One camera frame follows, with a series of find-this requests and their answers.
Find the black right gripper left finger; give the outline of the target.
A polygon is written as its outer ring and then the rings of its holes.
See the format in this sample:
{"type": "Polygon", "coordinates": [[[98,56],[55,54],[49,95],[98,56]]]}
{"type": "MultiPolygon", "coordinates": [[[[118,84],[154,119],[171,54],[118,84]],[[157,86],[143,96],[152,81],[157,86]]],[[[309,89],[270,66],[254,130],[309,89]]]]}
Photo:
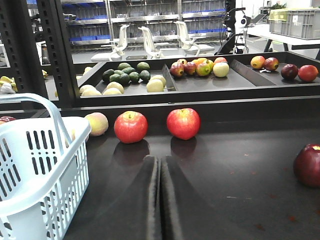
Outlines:
{"type": "Polygon", "coordinates": [[[154,240],[157,235],[159,161],[153,155],[143,163],[125,201],[129,240],[154,240]]]}

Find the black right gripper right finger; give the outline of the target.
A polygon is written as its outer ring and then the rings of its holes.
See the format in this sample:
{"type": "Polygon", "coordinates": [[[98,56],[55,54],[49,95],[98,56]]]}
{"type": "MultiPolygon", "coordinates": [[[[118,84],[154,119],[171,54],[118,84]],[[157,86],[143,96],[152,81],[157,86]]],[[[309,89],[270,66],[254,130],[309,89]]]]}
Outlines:
{"type": "Polygon", "coordinates": [[[236,226],[210,205],[167,155],[160,170],[164,226],[168,240],[239,240],[236,226]]]}

